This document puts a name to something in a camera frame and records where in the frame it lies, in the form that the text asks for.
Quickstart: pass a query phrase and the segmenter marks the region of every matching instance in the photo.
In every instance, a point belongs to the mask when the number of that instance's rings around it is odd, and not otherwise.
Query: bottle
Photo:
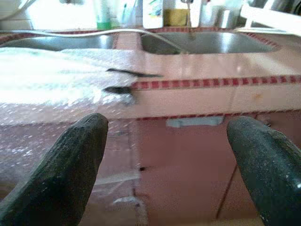
[[[143,0],[143,27],[163,27],[163,0]]]
[[[120,27],[135,27],[137,0],[120,0],[119,2],[117,20]]]
[[[98,30],[109,30],[112,28],[110,11],[107,0],[94,0],[96,23]]]
[[[191,27],[198,27],[201,14],[202,0],[194,0],[190,3],[190,19]],[[175,8],[187,9],[187,3],[183,3],[181,0],[175,1]]]
[[[224,4],[223,0],[207,0],[202,6],[200,25],[202,27],[214,27],[216,26],[219,11]]]

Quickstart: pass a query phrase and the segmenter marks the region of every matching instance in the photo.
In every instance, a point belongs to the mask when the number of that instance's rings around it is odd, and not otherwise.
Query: pink countertop
[[[117,48],[135,50],[136,70],[163,75],[141,81],[246,78],[301,74],[301,38],[258,34],[281,48],[264,53],[155,55],[142,50],[139,34],[119,34]]]
[[[300,110],[301,38],[249,35],[276,50],[155,55],[143,51],[139,34],[119,33],[115,49],[102,53],[114,62],[122,61],[117,68],[163,77],[139,78],[133,85],[136,104],[124,107],[120,114],[112,116],[104,106],[98,112],[108,118],[153,119]]]

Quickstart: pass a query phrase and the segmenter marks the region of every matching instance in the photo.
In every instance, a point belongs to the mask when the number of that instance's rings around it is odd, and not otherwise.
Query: plastic sheet
[[[136,80],[108,68],[130,69],[126,59],[108,57],[102,49],[0,48],[0,199],[75,121],[99,112],[100,106],[116,118],[134,103],[130,94],[103,90]],[[143,203],[135,197],[140,175],[134,130],[134,120],[110,120],[104,158],[81,226],[147,223]]]

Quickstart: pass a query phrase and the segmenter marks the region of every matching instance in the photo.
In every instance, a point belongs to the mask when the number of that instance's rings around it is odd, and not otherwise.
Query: stainless steel sink
[[[52,51],[67,48],[112,48],[114,38],[114,35],[85,38],[35,37],[9,41],[0,47],[38,48]]]
[[[258,53],[273,50],[272,46],[265,45],[247,35],[230,32],[195,32],[192,39],[189,33],[164,32],[159,35],[183,47],[192,54],[212,53]],[[180,51],[165,42],[142,35],[143,49],[147,52],[170,55],[179,54]]]

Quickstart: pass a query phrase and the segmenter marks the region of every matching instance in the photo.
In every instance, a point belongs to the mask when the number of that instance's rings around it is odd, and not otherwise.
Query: cabinet door
[[[301,148],[301,111],[260,114],[257,120],[269,124],[272,129],[284,133]]]
[[[259,214],[237,167],[218,218],[237,219],[254,218],[257,216],[259,216]]]
[[[236,165],[226,134],[229,119],[219,126],[140,125],[141,166],[147,165],[136,195],[145,201],[150,225],[216,218]]]
[[[301,147],[301,112],[260,114],[257,120],[284,133],[299,148]],[[257,216],[257,210],[237,168],[219,218],[251,218]]]

